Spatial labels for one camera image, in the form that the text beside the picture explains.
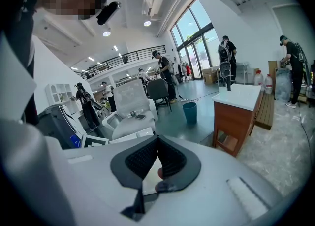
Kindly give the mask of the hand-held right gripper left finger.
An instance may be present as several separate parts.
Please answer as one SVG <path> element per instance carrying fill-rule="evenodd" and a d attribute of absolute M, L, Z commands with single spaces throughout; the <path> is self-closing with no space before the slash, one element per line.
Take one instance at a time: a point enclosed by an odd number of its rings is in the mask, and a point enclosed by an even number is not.
<path fill-rule="evenodd" d="M 121 186 L 136 190 L 133 204 L 121 211 L 122 215 L 135 221 L 145 214 L 143 180 L 158 157 L 157 144 L 158 136 L 153 135 L 119 152 L 110 162 L 111 171 Z"/>

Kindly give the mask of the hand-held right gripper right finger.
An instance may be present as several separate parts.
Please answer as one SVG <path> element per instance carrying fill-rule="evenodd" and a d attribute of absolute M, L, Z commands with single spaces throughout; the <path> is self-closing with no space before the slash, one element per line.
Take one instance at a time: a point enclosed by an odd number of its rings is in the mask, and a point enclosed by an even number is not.
<path fill-rule="evenodd" d="M 157 157 L 161 162 L 164 177 L 156 185 L 159 194 L 184 190 L 200 173 L 199 157 L 193 151 L 162 135 L 157 139 Z"/>

